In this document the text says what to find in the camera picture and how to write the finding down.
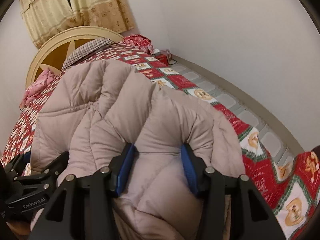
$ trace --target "gray tiled floor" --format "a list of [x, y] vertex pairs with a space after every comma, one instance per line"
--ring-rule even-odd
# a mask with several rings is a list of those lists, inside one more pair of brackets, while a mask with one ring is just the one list
[[293, 155], [290, 153], [288, 147], [281, 141], [277, 134], [271, 130], [268, 124], [259, 117], [259, 113], [253, 113], [233, 95], [219, 88], [216, 84], [211, 83], [198, 73], [188, 69], [186, 66], [176, 63], [172, 65], [172, 69], [215, 97], [242, 121], [256, 127], [259, 131], [261, 142], [266, 149], [269, 150], [276, 163], [284, 165], [292, 160]]

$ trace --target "checkered bedspread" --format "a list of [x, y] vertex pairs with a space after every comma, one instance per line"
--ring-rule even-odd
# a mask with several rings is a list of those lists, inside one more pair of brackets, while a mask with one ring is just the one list
[[[260, 142], [255, 127], [242, 122], [204, 90], [136, 47], [114, 44], [84, 62], [110, 58], [129, 63], [152, 82], [199, 97], [223, 112], [238, 135], [246, 174], [272, 208], [286, 238], [295, 239], [301, 233], [320, 200], [320, 164], [313, 152], [302, 153], [291, 163], [277, 166]], [[1, 160], [4, 165], [18, 153], [31, 150], [37, 115], [63, 74], [58, 75], [38, 99], [21, 111]], [[30, 166], [25, 171], [26, 175], [29, 173]]]

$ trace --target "curtain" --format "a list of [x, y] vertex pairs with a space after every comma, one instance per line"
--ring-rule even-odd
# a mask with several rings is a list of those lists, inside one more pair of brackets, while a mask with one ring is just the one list
[[40, 48], [61, 31], [94, 25], [121, 33], [135, 27], [127, 0], [20, 0], [21, 16]]

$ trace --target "curved wooden headboard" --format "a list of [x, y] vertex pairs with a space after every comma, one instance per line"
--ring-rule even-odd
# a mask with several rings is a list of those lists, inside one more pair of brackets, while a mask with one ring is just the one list
[[50, 68], [55, 74], [61, 72], [63, 62], [76, 48], [98, 38], [109, 38], [114, 42], [123, 40], [123, 36], [112, 30], [97, 26], [80, 26], [65, 30], [49, 39], [38, 51], [29, 67], [26, 88], [41, 72]]

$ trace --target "striped pillow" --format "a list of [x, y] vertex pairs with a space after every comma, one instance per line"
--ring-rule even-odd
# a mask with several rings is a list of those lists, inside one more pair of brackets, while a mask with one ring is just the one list
[[77, 48], [74, 52], [72, 52], [64, 61], [62, 66], [62, 71], [70, 68], [72, 65], [88, 56], [89, 54], [95, 52], [98, 49], [105, 49], [111, 45], [112, 41], [107, 38], [100, 38], [93, 41], [89, 41], [84, 45]]

